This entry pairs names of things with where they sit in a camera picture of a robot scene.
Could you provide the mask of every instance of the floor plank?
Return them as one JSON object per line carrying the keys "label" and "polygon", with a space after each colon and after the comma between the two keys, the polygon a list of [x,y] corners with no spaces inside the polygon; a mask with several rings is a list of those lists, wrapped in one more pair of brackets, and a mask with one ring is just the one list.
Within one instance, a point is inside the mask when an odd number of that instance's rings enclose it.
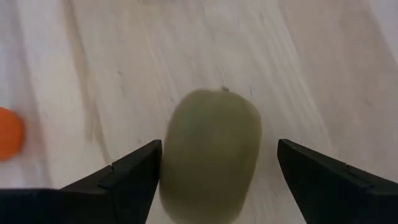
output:
{"label": "floor plank", "polygon": [[[280,138],[398,181],[395,8],[383,16],[383,2],[0,0],[0,104],[27,125],[0,186],[63,187],[163,139],[187,93],[222,86],[263,126],[235,223],[304,223]],[[159,196],[148,223],[172,223]]]}

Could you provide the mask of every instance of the fuzzy brown skin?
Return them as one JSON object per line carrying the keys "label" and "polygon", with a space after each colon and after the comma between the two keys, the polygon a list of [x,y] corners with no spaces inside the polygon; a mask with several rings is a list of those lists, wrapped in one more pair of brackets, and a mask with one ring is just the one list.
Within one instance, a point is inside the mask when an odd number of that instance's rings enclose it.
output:
{"label": "fuzzy brown skin", "polygon": [[231,223],[248,191],[261,142],[252,103],[223,91],[197,90],[169,124],[160,178],[162,205],[176,223]]}

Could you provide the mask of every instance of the orange ball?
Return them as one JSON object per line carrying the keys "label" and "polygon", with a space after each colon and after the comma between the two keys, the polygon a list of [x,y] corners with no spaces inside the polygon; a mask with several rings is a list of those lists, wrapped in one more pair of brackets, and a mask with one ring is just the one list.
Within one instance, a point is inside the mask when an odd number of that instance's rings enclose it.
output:
{"label": "orange ball", "polygon": [[0,161],[14,157],[22,146],[24,125],[11,110],[0,107]]}

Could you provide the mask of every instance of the wooden floor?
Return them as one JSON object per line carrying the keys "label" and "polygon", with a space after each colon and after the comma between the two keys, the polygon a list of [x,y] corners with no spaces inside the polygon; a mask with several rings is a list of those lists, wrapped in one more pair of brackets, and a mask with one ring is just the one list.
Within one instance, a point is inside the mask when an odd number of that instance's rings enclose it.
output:
{"label": "wooden floor", "polygon": [[[397,15],[395,0],[0,0],[0,106],[27,130],[0,187],[63,187],[226,86],[264,128],[236,223],[305,223],[280,138],[398,181]],[[172,223],[158,197],[147,223]]]}

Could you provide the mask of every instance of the white wooden surface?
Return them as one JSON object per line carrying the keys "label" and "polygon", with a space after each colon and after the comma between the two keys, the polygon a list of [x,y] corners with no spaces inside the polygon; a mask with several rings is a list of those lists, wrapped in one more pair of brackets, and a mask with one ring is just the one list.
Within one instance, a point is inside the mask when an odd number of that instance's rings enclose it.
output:
{"label": "white wooden surface", "polygon": [[[0,187],[63,187],[162,139],[185,94],[227,86],[264,127],[236,223],[304,223],[280,138],[398,181],[394,12],[394,0],[0,0],[0,106],[27,125]],[[158,197],[147,222],[171,223]]]}

